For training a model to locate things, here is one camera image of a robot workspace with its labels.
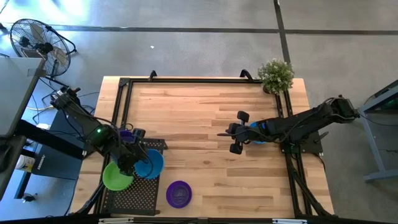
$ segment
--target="wooden table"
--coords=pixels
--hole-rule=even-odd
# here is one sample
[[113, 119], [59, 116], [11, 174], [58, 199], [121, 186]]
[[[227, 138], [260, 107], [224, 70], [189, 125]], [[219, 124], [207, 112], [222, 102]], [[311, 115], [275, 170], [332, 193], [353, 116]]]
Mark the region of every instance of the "wooden table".
[[[119, 78], [104, 77], [96, 116], [111, 119]], [[294, 79], [290, 98], [294, 113], [309, 109], [303, 79]], [[134, 84], [128, 123], [145, 129], [147, 138], [165, 139], [169, 146], [164, 151], [165, 170], [160, 175], [159, 217], [294, 216], [285, 157], [279, 146], [252, 143], [244, 147], [241, 155], [236, 155], [229, 152], [231, 138], [216, 135], [223, 133], [229, 123], [238, 121], [239, 110], [250, 114], [249, 122], [278, 116], [275, 97], [265, 94], [260, 85]], [[83, 161], [72, 212], [81, 208], [98, 185], [102, 163], [103, 158], [97, 153]], [[324, 208], [333, 213], [319, 158], [303, 154], [303, 164], [308, 187]], [[172, 208], [165, 199], [167, 187], [176, 180], [186, 181], [193, 191], [192, 201], [182, 209]], [[302, 193], [298, 190], [297, 194], [304, 211]]]

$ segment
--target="gray floor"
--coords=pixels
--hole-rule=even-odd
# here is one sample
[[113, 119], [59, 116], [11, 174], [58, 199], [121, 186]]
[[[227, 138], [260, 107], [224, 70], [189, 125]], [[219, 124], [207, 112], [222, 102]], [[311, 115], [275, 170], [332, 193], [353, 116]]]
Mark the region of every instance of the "gray floor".
[[[280, 0], [280, 5], [286, 29], [398, 29], [398, 3], [394, 0]], [[14, 22], [24, 17], [80, 26], [277, 28], [271, 0], [11, 0], [0, 14], [0, 21]], [[255, 74], [262, 62], [282, 58], [278, 34], [62, 34], [76, 43], [79, 53], [60, 80], [81, 87], [82, 94], [98, 91], [104, 75], [148, 76], [156, 70], [162, 76], [235, 77], [242, 68]], [[398, 78], [396, 35], [288, 35], [287, 43], [296, 77], [305, 79], [311, 106], [342, 94], [359, 107], [368, 96]], [[0, 37], [0, 52], [15, 55], [6, 35]], [[45, 85], [39, 84], [35, 97], [48, 92]], [[96, 98], [90, 95], [82, 101], [95, 106]], [[29, 111], [25, 117], [29, 119], [32, 114]], [[51, 114], [41, 116], [42, 122], [50, 122]], [[336, 214], [398, 222], [398, 180], [363, 182], [363, 175], [376, 171], [376, 163], [359, 121], [332, 124], [322, 131], [330, 132], [322, 144]], [[12, 184], [19, 175], [13, 175]], [[0, 220], [62, 215], [73, 184], [34, 176], [29, 192], [38, 193], [40, 200], [23, 205], [12, 199], [15, 190], [9, 187], [0, 202]], [[24, 214], [15, 212], [21, 208]]]

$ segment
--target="green plant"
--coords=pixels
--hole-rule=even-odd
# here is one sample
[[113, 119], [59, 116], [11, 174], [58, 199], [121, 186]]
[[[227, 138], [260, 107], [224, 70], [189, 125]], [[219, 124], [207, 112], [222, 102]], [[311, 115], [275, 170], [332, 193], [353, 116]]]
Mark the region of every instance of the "green plant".
[[258, 77], [262, 82], [264, 91], [279, 95], [293, 85], [293, 68], [282, 60], [272, 59], [258, 69]]

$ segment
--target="white container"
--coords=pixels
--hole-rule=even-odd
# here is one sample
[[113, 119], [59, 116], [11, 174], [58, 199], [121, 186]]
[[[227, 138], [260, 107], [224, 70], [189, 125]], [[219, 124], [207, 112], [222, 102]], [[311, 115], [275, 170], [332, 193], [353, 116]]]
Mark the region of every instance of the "white container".
[[15, 169], [32, 172], [33, 164], [35, 164], [33, 157], [20, 155]]

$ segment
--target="purple plate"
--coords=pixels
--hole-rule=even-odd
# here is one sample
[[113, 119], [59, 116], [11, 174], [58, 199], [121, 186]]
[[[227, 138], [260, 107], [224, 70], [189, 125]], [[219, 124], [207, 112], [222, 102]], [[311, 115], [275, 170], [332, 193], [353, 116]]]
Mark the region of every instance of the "purple plate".
[[166, 191], [167, 202], [174, 208], [183, 208], [187, 206], [191, 198], [191, 187], [181, 180], [170, 184]]

